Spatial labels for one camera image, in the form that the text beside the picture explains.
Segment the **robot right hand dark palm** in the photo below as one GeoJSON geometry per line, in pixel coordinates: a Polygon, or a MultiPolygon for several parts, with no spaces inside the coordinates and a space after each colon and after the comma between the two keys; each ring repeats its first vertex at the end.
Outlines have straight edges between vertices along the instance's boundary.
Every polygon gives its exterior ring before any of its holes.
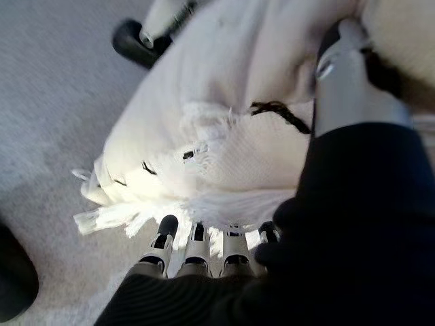
{"type": "Polygon", "coordinates": [[[198,223],[168,278],[177,226],[162,220],[97,325],[434,324],[434,173],[396,72],[356,20],[336,22],[321,43],[299,186],[261,227],[266,274],[254,276],[231,229],[232,252],[211,278],[198,223]]]}

